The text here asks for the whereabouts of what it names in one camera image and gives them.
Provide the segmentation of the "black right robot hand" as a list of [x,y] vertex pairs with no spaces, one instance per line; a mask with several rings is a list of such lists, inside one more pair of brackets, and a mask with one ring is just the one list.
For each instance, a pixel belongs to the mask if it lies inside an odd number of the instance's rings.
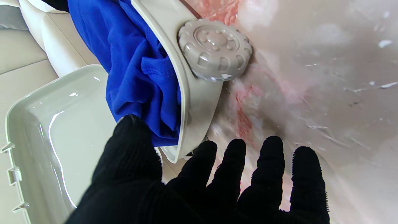
[[68,0],[42,0],[44,3],[58,11],[69,13]]

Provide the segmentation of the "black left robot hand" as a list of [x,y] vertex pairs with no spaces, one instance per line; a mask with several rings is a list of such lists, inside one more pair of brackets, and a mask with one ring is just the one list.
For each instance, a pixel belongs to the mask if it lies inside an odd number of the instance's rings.
[[234,139],[207,184],[217,145],[202,142],[177,177],[162,182],[160,157],[145,121],[124,116],[67,224],[328,224],[326,186],[315,151],[302,146],[292,159],[290,211],[280,210],[285,171],[283,142],[264,142],[243,192],[246,143]]

